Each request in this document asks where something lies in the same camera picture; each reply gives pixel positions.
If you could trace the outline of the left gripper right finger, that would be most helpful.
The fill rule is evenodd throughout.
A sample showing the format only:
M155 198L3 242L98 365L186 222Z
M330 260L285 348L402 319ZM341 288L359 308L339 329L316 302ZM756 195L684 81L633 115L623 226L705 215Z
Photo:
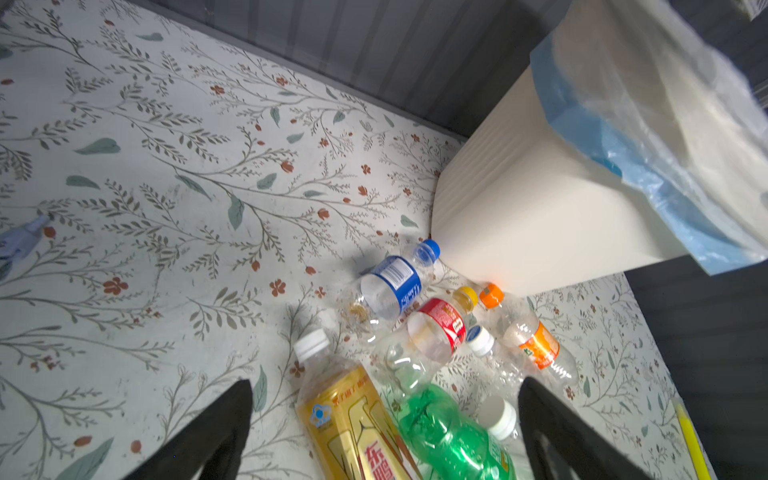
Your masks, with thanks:
M518 394L520 427L536 479L647 479L627 459L538 380L528 377Z

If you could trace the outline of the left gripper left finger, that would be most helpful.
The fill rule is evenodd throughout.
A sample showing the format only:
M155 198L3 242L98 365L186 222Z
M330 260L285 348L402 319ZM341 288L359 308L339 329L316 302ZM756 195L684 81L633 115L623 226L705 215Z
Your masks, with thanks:
M239 380L127 477L235 479L252 411L251 383Z

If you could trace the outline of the clear bottle white cap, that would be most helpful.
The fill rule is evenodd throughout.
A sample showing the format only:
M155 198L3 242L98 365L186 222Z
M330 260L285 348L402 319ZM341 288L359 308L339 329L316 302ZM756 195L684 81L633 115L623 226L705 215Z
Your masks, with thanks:
M472 326L466 345L487 370L489 379L511 392L518 390L526 377L524 365L483 326Z

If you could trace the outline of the green bottle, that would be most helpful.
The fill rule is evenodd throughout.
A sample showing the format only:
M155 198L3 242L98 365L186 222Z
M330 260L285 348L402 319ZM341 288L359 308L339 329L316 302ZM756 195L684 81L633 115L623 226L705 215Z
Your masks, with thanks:
M398 402L396 422L410 452L441 479L514 479L510 455L456 401L430 385Z

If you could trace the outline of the orange label clear bottle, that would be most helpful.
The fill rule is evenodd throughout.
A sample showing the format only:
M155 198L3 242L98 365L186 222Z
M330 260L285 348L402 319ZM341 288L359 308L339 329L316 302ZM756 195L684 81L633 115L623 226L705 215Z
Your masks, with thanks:
M485 310L480 322L497 340L513 353L524 356L560 389L577 385L579 372L575 358L537 316L526 298L505 293L494 283L488 283L478 298Z

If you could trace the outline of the yellow tea bottle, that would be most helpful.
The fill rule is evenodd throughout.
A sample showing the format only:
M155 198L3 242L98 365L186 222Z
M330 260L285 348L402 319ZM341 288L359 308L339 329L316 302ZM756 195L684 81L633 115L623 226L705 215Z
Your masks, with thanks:
M294 345L305 376L296 404L326 479L419 479L416 462L365 367L322 329Z

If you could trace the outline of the red label clear bottle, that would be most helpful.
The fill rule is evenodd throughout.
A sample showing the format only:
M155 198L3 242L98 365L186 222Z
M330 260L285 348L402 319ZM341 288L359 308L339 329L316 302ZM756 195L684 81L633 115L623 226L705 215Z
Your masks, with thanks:
M374 349L377 380L408 396L432 383L467 337L470 314L479 303L469 286L428 299Z

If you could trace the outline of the blue label clear bottle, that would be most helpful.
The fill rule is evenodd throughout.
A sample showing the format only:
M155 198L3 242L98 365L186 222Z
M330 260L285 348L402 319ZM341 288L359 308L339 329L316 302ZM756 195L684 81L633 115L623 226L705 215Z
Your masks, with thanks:
M366 343L393 331L400 317L436 280L441 255L426 239L388 255L339 291L338 312L345 327Z

